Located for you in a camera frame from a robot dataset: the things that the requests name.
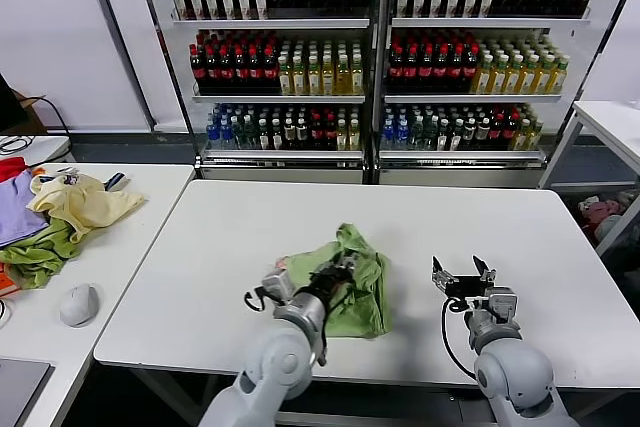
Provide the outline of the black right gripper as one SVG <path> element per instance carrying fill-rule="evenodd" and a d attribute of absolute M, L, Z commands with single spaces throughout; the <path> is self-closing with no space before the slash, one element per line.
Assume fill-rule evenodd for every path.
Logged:
<path fill-rule="evenodd" d="M 486 291 L 494 286 L 496 270 L 490 269 L 487 263 L 472 256 L 479 275 L 452 275 L 446 271 L 436 256 L 432 257 L 432 281 L 440 291 L 447 291 L 447 296 L 458 300 L 474 297 L 486 297 Z"/>

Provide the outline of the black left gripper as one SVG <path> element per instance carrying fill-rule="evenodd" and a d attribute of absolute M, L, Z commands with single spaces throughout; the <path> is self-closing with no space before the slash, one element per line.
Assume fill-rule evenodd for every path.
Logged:
<path fill-rule="evenodd" d="M 342 256 L 329 259 L 325 267 L 311 276 L 308 288 L 318 298 L 332 298 L 344 283 L 350 283 L 353 275 L 360 271 L 362 255 L 352 251 Z"/>

